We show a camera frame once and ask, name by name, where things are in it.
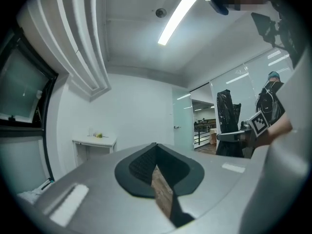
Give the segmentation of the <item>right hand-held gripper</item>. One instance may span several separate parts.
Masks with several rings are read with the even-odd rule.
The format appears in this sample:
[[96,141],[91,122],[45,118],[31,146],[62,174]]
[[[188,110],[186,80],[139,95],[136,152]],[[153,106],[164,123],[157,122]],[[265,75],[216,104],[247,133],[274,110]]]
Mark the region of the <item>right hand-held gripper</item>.
[[269,124],[262,113],[258,111],[251,118],[241,122],[240,131],[218,134],[216,139],[223,142],[244,142],[242,149],[245,158],[251,158],[256,139],[269,128]]

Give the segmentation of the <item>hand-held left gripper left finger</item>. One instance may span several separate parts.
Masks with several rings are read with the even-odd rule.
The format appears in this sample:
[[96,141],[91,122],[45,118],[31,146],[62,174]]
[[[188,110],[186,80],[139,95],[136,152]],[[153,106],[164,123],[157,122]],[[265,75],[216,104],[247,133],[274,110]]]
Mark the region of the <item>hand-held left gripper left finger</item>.
[[154,198],[152,174],[156,167],[156,143],[139,148],[123,158],[115,167],[118,184],[129,194],[141,198]]

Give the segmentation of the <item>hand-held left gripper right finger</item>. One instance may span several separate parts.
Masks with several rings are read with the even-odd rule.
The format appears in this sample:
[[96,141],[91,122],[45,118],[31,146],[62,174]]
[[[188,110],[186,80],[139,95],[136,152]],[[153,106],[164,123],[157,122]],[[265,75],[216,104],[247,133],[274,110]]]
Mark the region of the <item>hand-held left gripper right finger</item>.
[[202,165],[163,144],[157,145],[156,165],[173,191],[169,220],[177,228],[190,223],[195,218],[182,210],[178,197],[191,195],[198,188],[204,178]]

